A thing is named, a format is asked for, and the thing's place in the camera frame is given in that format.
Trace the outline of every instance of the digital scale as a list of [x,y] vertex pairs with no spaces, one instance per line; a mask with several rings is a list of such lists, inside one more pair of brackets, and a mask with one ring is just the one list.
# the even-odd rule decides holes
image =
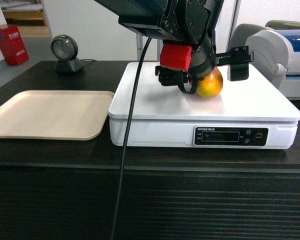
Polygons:
[[[249,78],[228,80],[212,98],[161,86],[158,62],[143,63],[136,93],[128,146],[288,149],[294,142],[300,111],[256,68]],[[129,63],[109,107],[110,136],[122,146],[138,63]]]

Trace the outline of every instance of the lcd display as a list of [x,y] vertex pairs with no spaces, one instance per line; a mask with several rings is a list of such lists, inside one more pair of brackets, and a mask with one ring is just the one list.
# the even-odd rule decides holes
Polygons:
[[239,132],[236,131],[203,131],[203,142],[238,142]]

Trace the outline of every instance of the red gripper part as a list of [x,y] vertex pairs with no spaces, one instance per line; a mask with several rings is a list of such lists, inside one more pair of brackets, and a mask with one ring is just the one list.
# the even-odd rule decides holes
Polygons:
[[188,72],[191,53],[191,46],[165,43],[160,54],[160,65],[171,70]]

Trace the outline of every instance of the plastic tray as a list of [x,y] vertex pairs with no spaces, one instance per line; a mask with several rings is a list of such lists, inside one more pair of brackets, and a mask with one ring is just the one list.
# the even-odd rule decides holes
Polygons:
[[30,90],[0,106],[0,138],[90,140],[99,135],[114,93]]

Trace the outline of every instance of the white printer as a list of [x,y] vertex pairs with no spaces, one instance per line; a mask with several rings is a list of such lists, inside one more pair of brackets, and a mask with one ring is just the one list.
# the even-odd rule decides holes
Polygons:
[[300,100],[300,29],[261,30],[246,45],[252,64],[288,99]]

